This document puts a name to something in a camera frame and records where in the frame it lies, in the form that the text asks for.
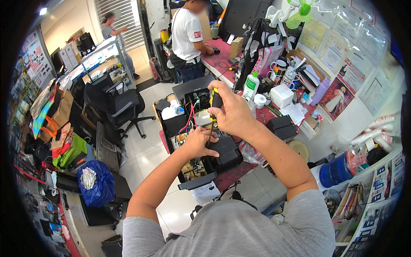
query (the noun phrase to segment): white t-shirt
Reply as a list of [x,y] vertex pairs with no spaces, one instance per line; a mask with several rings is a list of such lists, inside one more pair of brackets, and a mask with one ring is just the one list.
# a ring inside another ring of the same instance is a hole
[[201,54],[193,44],[203,40],[200,20],[189,10],[180,8],[174,14],[171,27],[174,54],[183,60],[194,62],[194,58]]

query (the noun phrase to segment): glass display case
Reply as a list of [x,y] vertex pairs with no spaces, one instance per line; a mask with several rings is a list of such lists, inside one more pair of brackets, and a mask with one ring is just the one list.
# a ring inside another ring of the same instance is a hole
[[68,74],[70,80],[82,78],[85,83],[92,83],[107,72],[111,80],[116,84],[123,81],[129,88],[136,88],[133,76],[124,58],[125,48],[121,44],[119,36],[110,37],[96,46],[95,50],[81,59],[81,62]]

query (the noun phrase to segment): religious image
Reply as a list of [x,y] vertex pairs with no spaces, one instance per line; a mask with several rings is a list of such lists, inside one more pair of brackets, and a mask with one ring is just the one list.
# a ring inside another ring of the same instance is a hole
[[353,99],[354,95],[351,91],[339,79],[335,78],[318,104],[332,120],[335,120]]

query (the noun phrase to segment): black office chair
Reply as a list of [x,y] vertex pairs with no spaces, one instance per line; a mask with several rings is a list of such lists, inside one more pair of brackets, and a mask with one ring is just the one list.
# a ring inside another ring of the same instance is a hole
[[[106,114],[109,122],[114,124],[117,132],[122,134],[121,138],[128,137],[126,133],[133,125],[136,126],[141,138],[146,138],[145,134],[141,134],[137,123],[142,120],[155,120],[156,118],[154,116],[138,118],[139,113],[145,108],[143,98],[136,89],[129,89],[122,94],[118,94],[116,88],[119,87],[124,89],[124,82],[104,89],[87,83],[84,89],[84,102],[86,105],[100,111],[103,116]],[[131,121],[130,124],[125,130],[121,130],[120,127],[127,121]]]

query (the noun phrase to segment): jeans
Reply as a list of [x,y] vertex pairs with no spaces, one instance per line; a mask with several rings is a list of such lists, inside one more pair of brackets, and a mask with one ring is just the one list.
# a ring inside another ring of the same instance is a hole
[[203,64],[187,63],[182,69],[177,69],[181,75],[182,81],[187,82],[193,79],[201,78],[203,76]]
[[134,69],[133,59],[131,58],[131,56],[126,53],[123,57],[124,57],[124,60],[126,61],[128,68],[130,69],[131,75],[136,73],[136,69]]

